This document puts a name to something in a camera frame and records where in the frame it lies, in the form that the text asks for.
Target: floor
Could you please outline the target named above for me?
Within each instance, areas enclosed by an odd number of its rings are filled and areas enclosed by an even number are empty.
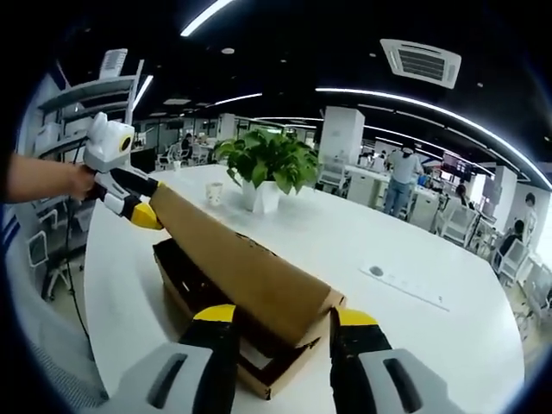
[[[80,264],[84,265],[85,257],[82,256],[73,261],[72,278],[75,286],[78,308],[83,317],[86,327],[85,295],[84,295],[84,272],[78,269]],[[552,331],[543,332],[539,329],[534,316],[527,317],[530,310],[526,304],[525,296],[521,288],[515,284],[512,287],[505,287],[506,296],[516,317],[517,326],[523,341],[525,378],[529,378],[538,362],[543,356],[543,351],[552,345]],[[54,288],[55,299],[52,307],[63,317],[67,318],[79,329],[82,329],[78,320],[75,304],[63,283],[59,282]]]

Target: white table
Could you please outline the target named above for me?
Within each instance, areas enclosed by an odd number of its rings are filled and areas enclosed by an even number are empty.
[[[393,347],[410,350],[441,375],[464,410],[494,414],[516,395],[524,381],[521,341],[488,263],[410,224],[312,189],[282,197],[273,215],[255,216],[240,206],[241,191],[224,170],[198,166],[153,176],[346,294],[350,307],[379,321]],[[204,200],[204,186],[212,181],[224,183],[218,208]],[[174,335],[152,250],[167,237],[165,231],[139,229],[97,202],[86,250],[85,303],[92,350],[109,395],[128,368]],[[366,276],[359,270],[366,263],[434,285],[451,311]],[[238,386],[233,412],[333,413],[329,368],[326,342],[274,400],[260,400]]]

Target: cable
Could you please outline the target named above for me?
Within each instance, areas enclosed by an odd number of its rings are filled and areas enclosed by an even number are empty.
[[[75,152],[75,156],[72,160],[73,165],[75,165],[77,163],[78,152],[80,151],[80,148],[83,146],[84,142],[85,142],[85,140],[82,140],[80,142],[80,144],[78,145],[78,147],[77,147],[77,151]],[[75,304],[75,310],[77,311],[77,317],[78,317],[78,321],[80,322],[80,326],[82,327],[82,329],[83,329],[83,331],[86,335],[86,339],[88,340],[88,342],[90,342],[90,336],[88,335],[88,331],[86,330],[85,323],[83,322],[83,318],[80,314],[80,309],[78,307],[77,295],[75,294],[75,285],[74,285],[73,280],[72,280],[71,266],[69,266],[69,253],[70,253],[70,250],[69,250],[69,230],[71,228],[71,221],[73,219],[73,211],[71,209],[71,203],[67,203],[66,206],[67,206],[66,266],[67,266],[67,276],[69,277],[69,284],[71,285],[71,290],[69,291],[69,293],[71,294],[72,301]]]

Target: brown cardboard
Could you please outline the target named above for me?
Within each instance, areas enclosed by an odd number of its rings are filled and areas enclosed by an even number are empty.
[[[193,315],[208,305],[228,303],[229,299],[217,290],[206,275],[179,249],[174,240],[162,241],[155,245],[154,253],[167,293],[188,318],[185,325]],[[331,301],[335,301],[334,304],[342,303],[343,296],[332,291],[328,297],[328,304]],[[284,388],[314,354],[317,347],[328,346],[326,341],[321,340],[329,333],[329,314],[325,314],[319,317],[305,334],[302,340],[305,345],[297,348],[285,346],[279,348],[274,355],[266,356],[258,348],[264,348],[265,345],[262,341],[266,337],[262,333],[257,335],[262,327],[251,329],[251,326],[247,326],[248,321],[236,316],[239,311],[240,309],[236,308],[234,324],[240,335],[245,336],[241,339],[238,377],[263,399],[272,398]],[[251,358],[251,350],[260,358]]]
[[[312,342],[343,296],[321,280],[231,231],[162,185],[151,198],[180,248],[232,303],[290,347]]]

